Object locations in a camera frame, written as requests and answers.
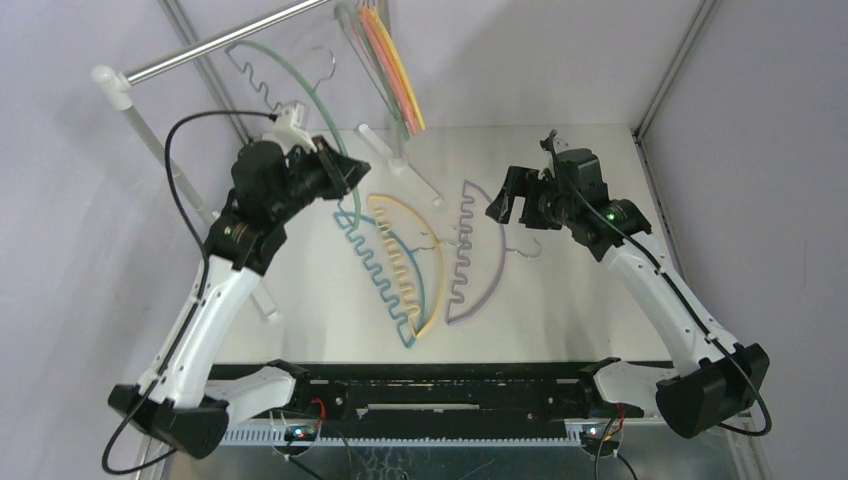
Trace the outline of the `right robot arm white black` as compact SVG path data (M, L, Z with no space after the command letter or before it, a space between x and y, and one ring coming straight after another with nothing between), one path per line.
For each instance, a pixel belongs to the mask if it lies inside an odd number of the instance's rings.
M671 365L650 367L610 357L585 370L579 406L592 416L616 404L657 415L691 439L711 428L762 437L773 419L760 388L770 358L758 343L742 344L723 327L668 258L652 226L628 199L614 199L599 157L590 149L548 150L543 170L508 168L485 214L499 224L524 201L520 224L570 231L594 260L635 299L667 349Z

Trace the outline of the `teal wavy hanger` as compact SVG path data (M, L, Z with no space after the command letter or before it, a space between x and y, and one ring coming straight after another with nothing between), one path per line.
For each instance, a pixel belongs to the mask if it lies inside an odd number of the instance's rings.
M314 106L319 111L319 114L321 115L322 119L324 120L324 123L328 127L328 130L332 138L334 139L339 151L344 155L348 154L347 145L342 138L341 132L337 127L335 119L333 118L326 104L318 94L318 83L310 83L306 79L305 75L302 74L293 63L291 63L289 60L285 59L282 55L267 47L266 45L249 40L235 41L232 45L224 48L225 55L233 61L233 63L239 68L242 74L245 74L247 76L248 82L254 88L255 92L263 94L263 101L266 103L267 106L270 105L270 103L268 102L268 95L270 94L268 84L264 81L259 81L258 83L254 82L255 67L252 62L244 62L243 64L241 64L235 61L232 51L239 47L252 49L259 53L262 53L268 58L272 59L274 62L276 62L280 67L285 69L286 72L300 85L300 87L304 90L304 92L307 94Z

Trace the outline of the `yellow wavy hanger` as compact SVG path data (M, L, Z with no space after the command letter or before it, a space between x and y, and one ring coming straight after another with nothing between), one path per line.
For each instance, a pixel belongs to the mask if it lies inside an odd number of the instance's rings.
M367 204L374 214L383 250L387 256L392 278L396 283L400 307L406 315L406 323L401 322L400 326L407 328L408 335L404 337L404 340L411 347L420 337L429 332L444 302L446 266L443 258L443 243L423 216L400 199L385 194L369 194ZM402 242L395 232L391 218L392 208L403 210L415 219L422 228L423 235L430 242L425 250L433 251L437 256L437 289L433 307L428 307L425 301L426 286L421 269L417 267L412 248Z

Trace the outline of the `purple wavy hanger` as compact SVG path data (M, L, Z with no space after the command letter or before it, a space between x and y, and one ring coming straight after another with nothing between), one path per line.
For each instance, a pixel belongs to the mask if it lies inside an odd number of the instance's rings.
M456 251L448 290L449 298L445 317L445 323L447 325L456 325L467 321L486 306L503 279L506 258L509 254L519 255L525 260L534 260L539 258L543 251L541 243L535 237L532 238L536 246L533 252L523 251L519 248L509 246L505 225L497 223L496 251L499 254L497 257L497 268L491 281L481 295L471 303L468 303L465 289L468 287L470 281L468 272L473 266L471 251L474 247L472 236L474 234L474 206L477 199L484 200L487 205L493 202L493 198L482 187L469 179L465 179L460 194L458 225L456 226L457 238L452 242Z

